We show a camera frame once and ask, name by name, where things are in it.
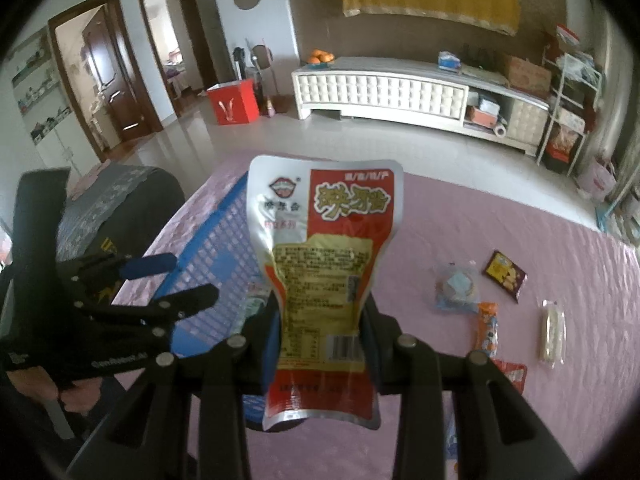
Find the bolt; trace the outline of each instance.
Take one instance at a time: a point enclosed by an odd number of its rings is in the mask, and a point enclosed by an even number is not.
[[[469,354],[469,360],[476,366],[484,366],[489,361],[489,358],[484,352],[474,350]]]
[[[169,366],[174,362],[174,355],[171,352],[162,352],[156,356],[156,363],[158,366]]]
[[[418,341],[411,334],[401,334],[398,336],[398,344],[402,348],[414,348],[418,344]]]
[[[246,345],[246,338],[241,334],[233,334],[227,338],[226,344],[231,346],[231,348],[239,349]]]

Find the white tile floor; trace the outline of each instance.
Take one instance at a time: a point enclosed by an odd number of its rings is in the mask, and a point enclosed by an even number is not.
[[[594,208],[567,177],[538,167],[522,152],[421,126],[368,119],[339,120],[314,112],[218,126],[209,102],[142,144],[126,163],[165,168],[191,194],[225,154],[240,149],[365,160],[393,158],[408,173],[496,194],[596,229]]]

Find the brown door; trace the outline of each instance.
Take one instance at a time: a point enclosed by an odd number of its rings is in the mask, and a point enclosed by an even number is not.
[[[151,134],[114,47],[104,7],[84,28],[82,37],[88,49],[89,65],[99,83],[98,90],[104,95],[120,138],[131,140]]]
[[[204,88],[210,88],[218,82],[218,78],[216,70],[213,68],[209,45],[200,21],[198,4],[196,0],[180,0],[180,7],[182,8],[184,24],[187,26],[191,48],[193,49],[193,55],[196,59]]]

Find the blue basket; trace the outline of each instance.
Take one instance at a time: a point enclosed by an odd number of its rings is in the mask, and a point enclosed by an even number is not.
[[[246,222],[246,174],[186,245],[174,271],[156,298],[212,283],[219,291],[215,307],[177,323],[172,352],[183,357],[203,354],[231,335],[252,282],[263,282]],[[264,413],[263,396],[243,396],[244,416],[257,424]]]

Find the mouth logo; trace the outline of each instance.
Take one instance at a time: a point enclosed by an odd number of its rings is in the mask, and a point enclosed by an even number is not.
[[[296,183],[290,178],[284,178],[281,176],[271,182],[269,187],[273,189],[273,192],[280,198],[289,198],[293,195],[293,191],[296,189]]]

